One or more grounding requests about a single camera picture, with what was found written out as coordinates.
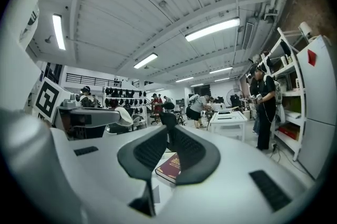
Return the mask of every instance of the fluorescent light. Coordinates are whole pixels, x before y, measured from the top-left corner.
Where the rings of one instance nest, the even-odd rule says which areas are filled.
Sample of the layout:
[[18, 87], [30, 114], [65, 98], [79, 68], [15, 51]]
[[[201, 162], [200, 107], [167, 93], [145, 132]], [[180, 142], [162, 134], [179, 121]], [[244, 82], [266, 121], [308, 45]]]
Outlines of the fluorescent light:
[[225, 71], [225, 70], [231, 70], [233, 67], [226, 67], [225, 69], [221, 69], [221, 70], [215, 70], [215, 71], [211, 71], [210, 74], [216, 73], [216, 72], [220, 72], [220, 71]]
[[212, 33], [215, 33], [220, 30], [224, 30], [227, 28], [235, 27], [240, 25], [240, 18], [235, 18], [226, 22], [221, 22], [217, 24], [213, 24], [207, 27], [204, 27], [198, 31], [195, 31], [191, 34], [185, 35], [185, 38], [187, 41], [193, 41], [196, 40], [199, 37], [206, 36]]
[[229, 78], [223, 78], [223, 79], [220, 79], [220, 80], [215, 80], [215, 82], [224, 81], [224, 80], [229, 80]]
[[147, 63], [151, 62], [152, 60], [156, 59], [158, 55], [155, 53], [150, 54], [147, 58], [141, 60], [138, 64], [134, 66], [135, 69], [139, 69], [143, 65], [146, 65]]
[[61, 50], [65, 50], [63, 32], [62, 32], [62, 17], [57, 14], [54, 14], [53, 23], [54, 23], [54, 31], [55, 31], [58, 47]]
[[178, 81], [175, 81], [175, 82], [180, 83], [180, 82], [187, 81], [187, 80], [190, 80], [190, 79], [194, 79], [194, 77], [185, 78], [185, 79], [178, 80]]

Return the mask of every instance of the ceiling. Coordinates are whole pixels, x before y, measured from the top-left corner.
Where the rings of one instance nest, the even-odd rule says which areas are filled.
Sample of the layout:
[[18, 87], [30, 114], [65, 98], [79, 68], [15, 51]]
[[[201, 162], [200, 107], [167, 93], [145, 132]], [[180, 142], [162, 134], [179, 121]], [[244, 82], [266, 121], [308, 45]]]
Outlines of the ceiling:
[[[29, 48], [39, 60], [153, 82], [173, 83], [189, 76], [195, 77], [189, 84], [215, 77], [238, 79], [272, 29], [275, 18], [264, 16], [271, 1], [40, 0], [39, 24]], [[272, 17], [281, 13], [282, 4], [268, 11]], [[62, 15], [66, 51], [57, 46], [53, 14]], [[235, 17], [240, 27], [192, 42], [184, 37]], [[242, 46], [248, 21], [254, 24], [249, 48]], [[49, 36], [51, 43], [45, 42]], [[158, 58], [146, 68], [133, 67], [152, 52]], [[225, 66], [233, 69], [209, 75]]]

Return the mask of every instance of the white refrigerator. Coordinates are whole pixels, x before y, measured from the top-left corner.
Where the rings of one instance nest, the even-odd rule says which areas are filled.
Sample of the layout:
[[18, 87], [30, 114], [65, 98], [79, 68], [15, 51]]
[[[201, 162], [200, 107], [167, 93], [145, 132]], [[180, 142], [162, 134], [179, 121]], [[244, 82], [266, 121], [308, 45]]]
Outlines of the white refrigerator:
[[297, 57], [306, 101], [306, 122], [298, 160], [317, 179], [326, 164], [330, 149], [334, 148], [332, 143], [337, 120], [337, 48], [330, 45], [323, 36], [319, 36], [299, 52]]

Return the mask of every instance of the book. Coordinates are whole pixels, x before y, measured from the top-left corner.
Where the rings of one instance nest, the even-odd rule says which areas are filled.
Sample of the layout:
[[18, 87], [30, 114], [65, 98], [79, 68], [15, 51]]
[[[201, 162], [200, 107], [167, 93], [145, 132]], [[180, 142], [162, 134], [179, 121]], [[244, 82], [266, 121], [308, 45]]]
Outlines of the book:
[[166, 160], [162, 165], [160, 165], [156, 170], [156, 174], [160, 177], [175, 183], [175, 179], [180, 174], [180, 161], [178, 154], [175, 153], [168, 160]]

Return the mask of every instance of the black vent slot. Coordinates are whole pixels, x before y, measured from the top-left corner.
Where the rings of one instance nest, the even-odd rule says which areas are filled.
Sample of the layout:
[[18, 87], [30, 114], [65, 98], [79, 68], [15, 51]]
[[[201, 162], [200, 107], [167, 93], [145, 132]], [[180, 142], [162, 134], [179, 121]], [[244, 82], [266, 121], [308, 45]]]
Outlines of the black vent slot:
[[291, 202], [291, 199], [264, 171], [254, 171], [249, 175], [274, 211], [280, 210]]
[[90, 146], [90, 147], [85, 147], [85, 148], [80, 148], [80, 149], [74, 150], [74, 152], [77, 156], [89, 154], [89, 153], [92, 153], [92, 152], [95, 152], [95, 151], [98, 151], [98, 148], [95, 147], [95, 146]]

